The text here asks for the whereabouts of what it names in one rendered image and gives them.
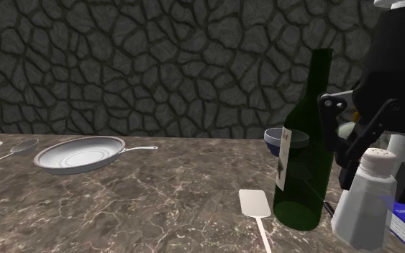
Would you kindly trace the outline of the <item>white bottle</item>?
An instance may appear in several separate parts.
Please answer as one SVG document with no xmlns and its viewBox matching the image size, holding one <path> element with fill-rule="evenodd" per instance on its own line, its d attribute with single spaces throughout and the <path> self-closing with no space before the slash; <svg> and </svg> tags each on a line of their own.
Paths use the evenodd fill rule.
<svg viewBox="0 0 405 253">
<path fill-rule="evenodd" d="M 397 158 L 392 172 L 392 175 L 396 177 L 401 163 L 405 162 L 405 136 L 400 134 L 392 134 L 388 143 L 387 151 L 394 153 Z"/>
</svg>

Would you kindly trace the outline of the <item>silver frying pan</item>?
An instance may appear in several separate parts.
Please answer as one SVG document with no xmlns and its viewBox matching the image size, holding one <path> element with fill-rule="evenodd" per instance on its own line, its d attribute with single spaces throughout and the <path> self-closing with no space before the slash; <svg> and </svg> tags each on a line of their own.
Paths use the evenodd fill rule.
<svg viewBox="0 0 405 253">
<path fill-rule="evenodd" d="M 157 150 L 156 146 L 126 148 L 118 137 L 95 136 L 72 139 L 39 152 L 33 163 L 52 175 L 75 175 L 97 170 L 124 152 Z"/>
</svg>

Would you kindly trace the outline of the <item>blue bowl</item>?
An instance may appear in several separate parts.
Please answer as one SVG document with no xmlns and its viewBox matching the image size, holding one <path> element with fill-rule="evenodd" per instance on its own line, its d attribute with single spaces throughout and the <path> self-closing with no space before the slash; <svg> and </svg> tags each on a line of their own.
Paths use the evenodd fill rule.
<svg viewBox="0 0 405 253">
<path fill-rule="evenodd" d="M 276 157 L 278 157 L 280 153 L 282 132 L 283 127 L 266 129 L 264 132 L 264 141 L 270 150 L 270 153 Z M 308 144 L 308 134 L 296 129 L 291 130 L 291 149 L 305 148 Z"/>
</svg>

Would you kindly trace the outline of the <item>dark green glass bottle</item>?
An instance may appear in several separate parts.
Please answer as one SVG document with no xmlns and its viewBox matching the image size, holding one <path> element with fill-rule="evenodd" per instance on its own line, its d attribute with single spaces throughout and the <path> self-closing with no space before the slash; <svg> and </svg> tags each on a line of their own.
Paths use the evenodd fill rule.
<svg viewBox="0 0 405 253">
<path fill-rule="evenodd" d="M 275 186 L 273 212 L 285 226 L 298 231 L 311 231 L 320 222 L 327 191 L 333 153 L 324 143 L 317 97 L 327 91 L 333 50 L 313 50 L 300 102 L 286 117 L 283 127 L 291 131 L 291 140 L 280 153 L 279 180 Z"/>
</svg>

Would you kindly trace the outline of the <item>clear salt shaker white cap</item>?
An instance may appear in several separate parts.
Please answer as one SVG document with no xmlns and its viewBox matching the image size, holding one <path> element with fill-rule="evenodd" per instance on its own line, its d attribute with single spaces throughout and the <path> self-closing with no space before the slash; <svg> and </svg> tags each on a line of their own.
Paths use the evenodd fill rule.
<svg viewBox="0 0 405 253">
<path fill-rule="evenodd" d="M 331 220 L 332 232 L 357 251 L 382 253 L 391 225 L 396 192 L 392 172 L 397 162 L 392 152 L 367 149 L 350 189 L 342 192 Z"/>
</svg>

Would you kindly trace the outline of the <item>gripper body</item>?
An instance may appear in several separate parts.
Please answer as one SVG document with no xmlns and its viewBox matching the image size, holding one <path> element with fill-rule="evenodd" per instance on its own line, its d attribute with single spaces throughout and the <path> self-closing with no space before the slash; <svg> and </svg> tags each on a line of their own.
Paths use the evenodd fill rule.
<svg viewBox="0 0 405 253">
<path fill-rule="evenodd" d="M 405 104 L 405 7 L 380 15 L 360 84 L 352 93 L 363 124 L 392 98 Z M 405 112 L 390 121 L 396 124 L 390 132 L 405 134 Z"/>
</svg>

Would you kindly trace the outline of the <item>white spatula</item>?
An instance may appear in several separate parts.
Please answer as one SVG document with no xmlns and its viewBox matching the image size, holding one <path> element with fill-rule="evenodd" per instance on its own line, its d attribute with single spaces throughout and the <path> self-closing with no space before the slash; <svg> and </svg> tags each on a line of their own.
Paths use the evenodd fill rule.
<svg viewBox="0 0 405 253">
<path fill-rule="evenodd" d="M 262 222 L 263 218 L 271 215 L 265 192 L 263 190 L 240 189 L 238 193 L 242 214 L 256 220 L 266 253 L 272 253 Z"/>
</svg>

